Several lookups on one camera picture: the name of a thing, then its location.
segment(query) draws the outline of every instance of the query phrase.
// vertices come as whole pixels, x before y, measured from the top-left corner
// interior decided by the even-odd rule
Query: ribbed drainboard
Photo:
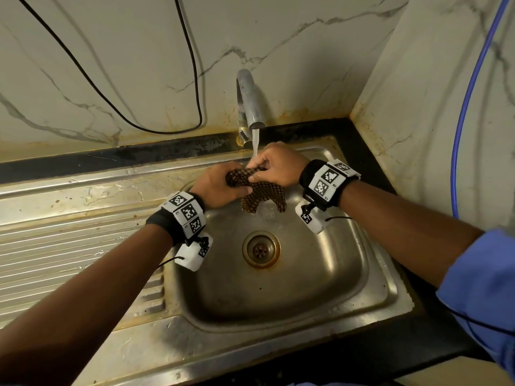
[[[87,268],[143,222],[132,211],[50,225],[35,223],[29,228],[25,225],[23,229],[0,232],[0,327]],[[133,318],[164,310],[164,276],[160,268],[122,322],[132,320],[133,325]]]

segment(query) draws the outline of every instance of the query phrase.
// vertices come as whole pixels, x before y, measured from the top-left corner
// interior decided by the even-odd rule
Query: running water
[[[258,146],[259,146],[259,129],[253,129],[252,130],[252,147],[254,149],[254,154],[252,155],[255,157],[258,154]]]

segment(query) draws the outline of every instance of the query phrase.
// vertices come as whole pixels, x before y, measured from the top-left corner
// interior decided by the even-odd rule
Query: black cable
[[[330,220],[335,219],[335,218],[352,219],[351,217],[343,217],[343,216],[341,216],[341,217],[329,217],[329,218],[326,218],[325,221],[327,222],[327,221],[330,221]]]
[[[469,316],[466,316],[465,314],[461,314],[461,313],[451,309],[449,306],[447,306],[443,302],[442,302],[442,305],[444,305],[447,308],[447,310],[450,311],[451,313],[453,313],[455,316],[463,318],[465,321],[471,322],[471,323],[479,325],[479,326],[483,326],[484,328],[490,329],[491,331],[495,331],[495,332],[499,332],[499,333],[504,333],[505,335],[515,337],[515,331],[509,331],[507,329],[502,329],[502,328],[499,328],[498,326],[493,326],[493,325],[486,324],[484,322],[475,320],[473,318],[470,318]]]
[[[132,127],[136,129],[140,129],[142,131],[146,131],[148,133],[152,134],[181,134],[181,133],[187,133],[188,131],[193,131],[197,128],[199,128],[202,125],[202,111],[200,110],[200,99],[198,94],[198,77],[197,77],[197,65],[195,63],[195,57],[193,55],[193,49],[190,42],[190,38],[188,37],[188,32],[186,30],[186,25],[184,24],[184,18],[182,17],[181,7],[179,5],[179,0],[175,0],[175,6],[177,8],[177,14],[179,15],[179,20],[181,21],[182,31],[184,32],[184,37],[186,39],[186,43],[188,45],[188,49],[190,50],[190,55],[192,58],[192,65],[193,65],[193,72],[195,73],[194,81],[195,81],[195,95],[197,99],[197,110],[198,110],[198,117],[199,122],[196,126],[190,127],[189,129],[179,130],[179,131],[154,131],[145,129],[145,127],[138,126],[137,124],[131,122],[129,119],[127,119],[115,106],[111,101],[97,88],[95,83],[91,80],[91,78],[87,75],[86,71],[82,68],[82,66],[79,64],[79,61],[75,58],[75,56],[72,54],[72,52],[66,47],[66,45],[63,43],[60,37],[57,36],[57,34],[50,28],[50,26],[41,18],[40,15],[37,14],[37,12],[27,3],[25,0],[18,0],[22,3],[22,5],[36,18],[39,23],[52,35],[52,37],[59,43],[62,47],[62,49],[68,54],[68,56],[72,59],[73,63],[79,71],[82,73],[84,78],[86,78],[87,82],[93,87],[93,89],[102,97],[106,103],[109,104],[109,106],[127,123],[129,123]]]
[[[170,262],[171,260],[175,260],[175,259],[181,259],[181,260],[184,260],[184,257],[181,257],[181,256],[175,256],[175,257],[172,257],[171,259],[168,259],[164,262],[162,262],[161,264],[158,265],[158,267],[156,268],[156,270],[158,270],[159,268],[161,268],[162,266],[164,266],[164,264]]]

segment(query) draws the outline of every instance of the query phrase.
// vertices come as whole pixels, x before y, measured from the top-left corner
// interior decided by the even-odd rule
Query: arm
[[[262,166],[249,178],[284,187],[299,182],[308,159],[285,144],[271,143],[249,162]],[[483,231],[404,200],[362,181],[341,194],[339,207],[361,225],[390,255],[429,283],[439,286],[449,267]]]
[[[225,184],[227,172],[240,167],[207,169],[192,192],[206,208],[247,195],[248,187]],[[0,383],[71,384],[173,244],[162,227],[146,225],[7,325],[0,331]]]

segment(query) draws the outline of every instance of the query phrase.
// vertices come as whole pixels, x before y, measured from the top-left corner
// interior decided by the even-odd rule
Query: black countertop
[[[261,130],[260,140],[265,145],[328,135],[336,138],[349,165],[362,174],[363,181],[395,193],[349,119],[270,127]],[[223,133],[4,162],[0,164],[0,184],[223,153],[238,148],[235,140],[235,133]],[[282,386],[302,382],[374,385],[460,355],[489,360],[436,299],[434,287],[409,271],[404,273],[419,298],[414,312],[207,380],[202,385]]]

